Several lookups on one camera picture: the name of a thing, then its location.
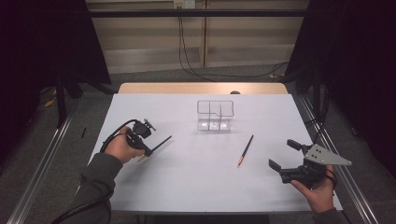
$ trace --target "table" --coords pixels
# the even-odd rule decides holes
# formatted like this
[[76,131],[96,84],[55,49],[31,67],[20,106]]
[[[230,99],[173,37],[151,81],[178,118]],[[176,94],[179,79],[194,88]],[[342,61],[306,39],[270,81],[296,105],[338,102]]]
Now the table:
[[[116,178],[113,210],[141,214],[310,211],[306,199],[291,185],[282,184],[278,173],[268,167],[268,159],[285,168],[302,164],[303,154],[287,147],[288,138],[312,143],[282,84],[129,83],[120,92],[125,93],[114,96],[92,155],[127,119],[147,118],[157,128],[144,140],[149,147],[173,137],[145,161],[138,163],[135,158],[124,165]],[[195,107],[202,99],[234,101],[230,132],[197,130]],[[237,168],[252,134],[255,138]],[[342,209],[337,196],[334,205]]]

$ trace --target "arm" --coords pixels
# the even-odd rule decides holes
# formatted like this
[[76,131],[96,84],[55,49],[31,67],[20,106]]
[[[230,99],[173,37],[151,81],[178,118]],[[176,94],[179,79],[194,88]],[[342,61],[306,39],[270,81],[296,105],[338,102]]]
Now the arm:
[[125,135],[128,127],[120,129],[120,135],[107,146],[105,153],[97,153],[90,164],[81,172],[81,182],[77,195],[66,209],[70,211],[83,204],[104,199],[97,205],[75,213],[62,223],[108,223],[111,217],[109,198],[116,186],[114,179],[122,165],[131,158],[141,156],[144,150],[128,146]]
[[[328,165],[327,169],[330,170],[330,172],[327,171],[327,175],[333,177],[332,166]],[[297,180],[292,180],[290,183],[308,200],[308,204],[314,212],[314,220],[317,224],[342,223],[341,217],[333,205],[332,192],[334,185],[330,179],[323,178],[323,180],[312,189],[308,189]]]

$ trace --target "gray sleeve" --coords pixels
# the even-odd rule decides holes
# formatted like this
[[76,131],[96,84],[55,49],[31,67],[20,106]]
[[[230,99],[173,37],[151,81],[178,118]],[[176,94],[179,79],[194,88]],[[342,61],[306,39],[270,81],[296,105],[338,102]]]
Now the gray sleeve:
[[340,214],[338,214],[335,208],[330,209],[326,212],[314,214],[314,220],[316,224],[335,224],[343,223]]
[[[115,157],[97,153],[90,164],[81,172],[81,184],[69,211],[83,204],[100,199],[113,192],[116,178],[122,163]],[[105,200],[96,206],[67,218],[62,223],[108,223],[111,216],[110,201]]]

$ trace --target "clear plastic container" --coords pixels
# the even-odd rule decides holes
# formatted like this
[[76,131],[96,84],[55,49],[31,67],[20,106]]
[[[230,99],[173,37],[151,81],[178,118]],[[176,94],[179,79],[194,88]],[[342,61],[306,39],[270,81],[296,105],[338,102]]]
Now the clear plastic container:
[[198,101],[198,130],[229,131],[233,119],[233,101]]

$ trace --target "power outlet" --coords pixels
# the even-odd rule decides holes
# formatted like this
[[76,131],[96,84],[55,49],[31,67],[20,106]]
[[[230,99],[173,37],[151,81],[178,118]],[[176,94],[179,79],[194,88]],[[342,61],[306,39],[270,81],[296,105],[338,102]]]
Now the power outlet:
[[195,0],[184,0],[184,8],[195,9]]
[[174,9],[184,8],[184,0],[174,0]]

